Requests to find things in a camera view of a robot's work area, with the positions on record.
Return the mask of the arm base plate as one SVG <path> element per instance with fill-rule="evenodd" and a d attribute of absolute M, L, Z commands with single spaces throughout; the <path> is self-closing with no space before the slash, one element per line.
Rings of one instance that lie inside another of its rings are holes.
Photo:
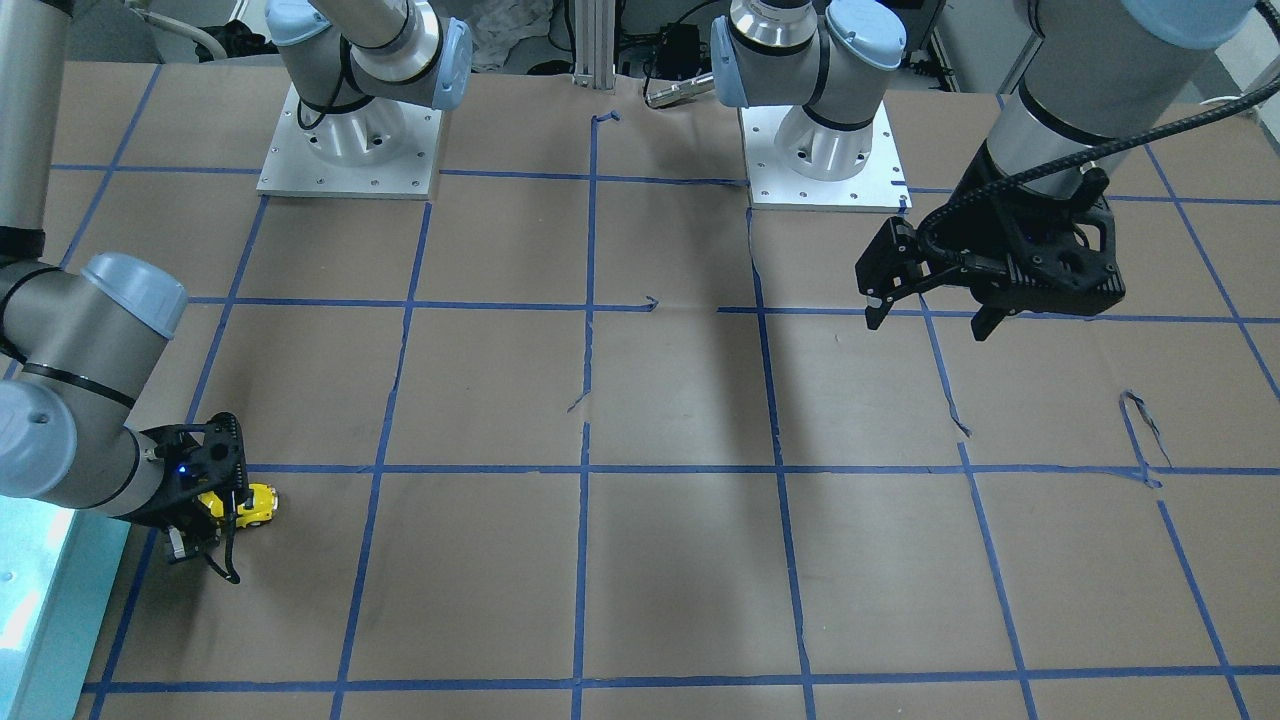
<path fill-rule="evenodd" d="M 433 196 L 444 111 L 375 99 L 303 129 L 314 117 L 289 88 L 262 161 L 259 193 L 419 201 Z"/>
<path fill-rule="evenodd" d="M 855 131 L 817 124 L 800 106 L 739 110 L 755 210 L 899 213 L 913 201 L 884 104 Z"/>

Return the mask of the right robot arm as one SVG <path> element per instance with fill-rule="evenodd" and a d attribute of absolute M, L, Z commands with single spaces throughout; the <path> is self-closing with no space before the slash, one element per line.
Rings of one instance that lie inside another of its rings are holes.
<path fill-rule="evenodd" d="M 3 4 L 3 493 L 163 530 L 168 559 L 201 557 L 228 582 L 255 496 L 232 413 L 147 430 L 137 398 L 187 307 L 164 269 L 101 252 L 78 273 L 42 261 L 45 205 L 72 1 Z M 456 109 L 472 70 L 468 24 L 429 1 L 270 1 L 266 22 L 305 132 L 393 105 Z"/>

